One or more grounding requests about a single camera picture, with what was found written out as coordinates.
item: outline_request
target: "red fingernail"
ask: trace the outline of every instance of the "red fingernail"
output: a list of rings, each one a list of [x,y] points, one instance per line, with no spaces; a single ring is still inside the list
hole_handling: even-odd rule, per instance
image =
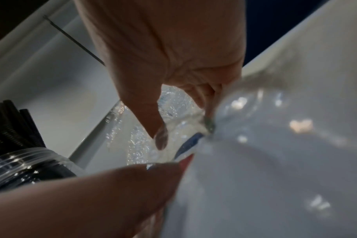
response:
[[[178,163],[180,165],[182,172],[185,172],[185,170],[188,168],[190,162],[193,160],[193,156],[194,156],[194,154],[191,154]]]

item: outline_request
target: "painted fingernail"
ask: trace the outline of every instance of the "painted fingernail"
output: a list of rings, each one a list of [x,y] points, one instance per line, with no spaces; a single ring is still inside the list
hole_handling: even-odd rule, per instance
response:
[[[185,170],[188,168],[188,166],[190,165],[190,162],[193,160],[193,156],[194,156],[194,154],[191,154],[178,163],[182,172],[185,172]]]

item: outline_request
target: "metal rod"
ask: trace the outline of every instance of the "metal rod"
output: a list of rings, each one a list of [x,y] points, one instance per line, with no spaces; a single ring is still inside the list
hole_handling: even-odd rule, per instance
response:
[[[57,30],[59,30],[62,34],[64,34],[67,38],[69,38],[72,42],[74,42],[76,45],[78,45],[80,48],[82,48],[85,52],[87,52],[89,55],[91,55],[94,59],[96,59],[97,61],[99,61],[102,65],[105,66],[104,62],[97,57],[96,55],[94,55],[89,49],[87,49],[86,47],[84,47],[84,45],[82,45],[81,43],[79,43],[76,39],[74,39],[71,35],[67,34],[64,30],[62,30],[59,26],[57,26],[56,24],[54,24],[54,22],[52,22],[46,15],[43,16],[43,18],[47,21],[49,21],[49,23],[56,28]]]

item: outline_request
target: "hand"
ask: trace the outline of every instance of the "hand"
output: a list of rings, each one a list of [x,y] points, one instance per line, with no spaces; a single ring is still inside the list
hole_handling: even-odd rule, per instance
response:
[[[75,0],[123,103],[154,137],[162,84],[210,108],[241,75],[244,0]]]
[[[191,158],[0,193],[0,238],[131,238],[172,198]]]

